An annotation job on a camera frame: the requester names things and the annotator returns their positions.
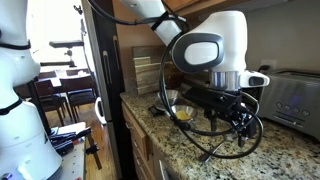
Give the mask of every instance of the appliance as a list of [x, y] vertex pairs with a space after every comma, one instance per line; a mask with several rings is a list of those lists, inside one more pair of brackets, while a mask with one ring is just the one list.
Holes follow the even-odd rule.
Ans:
[[258, 115], [320, 140], [320, 72], [282, 69], [267, 76]]
[[[112, 1], [99, 1], [100, 7], [113, 14]], [[92, 57], [88, 57], [88, 66], [93, 71], [99, 98], [95, 109], [101, 125], [109, 138], [114, 165], [118, 179], [136, 177], [130, 132], [125, 126], [122, 115], [120, 93], [124, 92], [124, 82], [120, 60], [118, 59], [118, 41], [115, 24], [104, 20], [91, 9], [87, 0], [82, 0], [85, 24], [89, 39], [84, 37], [85, 45], [90, 42]]]

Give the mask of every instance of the wooden cutting board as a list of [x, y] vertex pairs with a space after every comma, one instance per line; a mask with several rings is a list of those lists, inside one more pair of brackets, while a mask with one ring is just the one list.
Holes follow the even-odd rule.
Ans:
[[[163, 46], [134, 47], [133, 58], [136, 73], [136, 84], [138, 94], [157, 91], [159, 89], [160, 61], [164, 51]], [[170, 77], [181, 77], [182, 74], [172, 63], [166, 62], [165, 79]]]

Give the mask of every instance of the refrigerator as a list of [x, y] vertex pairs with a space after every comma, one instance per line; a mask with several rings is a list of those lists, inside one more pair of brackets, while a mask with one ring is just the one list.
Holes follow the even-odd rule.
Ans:
[[[112, 1], [97, 1], [109, 14], [113, 15]], [[112, 149], [118, 179], [136, 177], [130, 131], [125, 126], [120, 93], [125, 91], [121, 63], [118, 53], [116, 25], [98, 15], [82, 0], [84, 24], [92, 50], [89, 68], [93, 72], [99, 98], [95, 111]]]

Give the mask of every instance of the wall outlet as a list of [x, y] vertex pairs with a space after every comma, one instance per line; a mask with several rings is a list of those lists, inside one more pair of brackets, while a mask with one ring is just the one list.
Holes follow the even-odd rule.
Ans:
[[261, 60], [261, 66], [262, 65], [269, 65], [270, 66], [270, 71], [275, 70], [277, 67], [277, 60]]

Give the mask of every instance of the window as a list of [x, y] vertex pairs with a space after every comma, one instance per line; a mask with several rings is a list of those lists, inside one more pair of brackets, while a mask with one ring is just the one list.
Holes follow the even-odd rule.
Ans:
[[[33, 58], [38, 62], [69, 61], [65, 55], [67, 48], [53, 48], [50, 41], [81, 40], [79, 15], [73, 6], [79, 6], [76, 0], [31, 0], [28, 3], [27, 31], [31, 41]], [[83, 47], [73, 47], [72, 59], [77, 67], [86, 67]], [[66, 67], [42, 67], [43, 69], [61, 69]]]

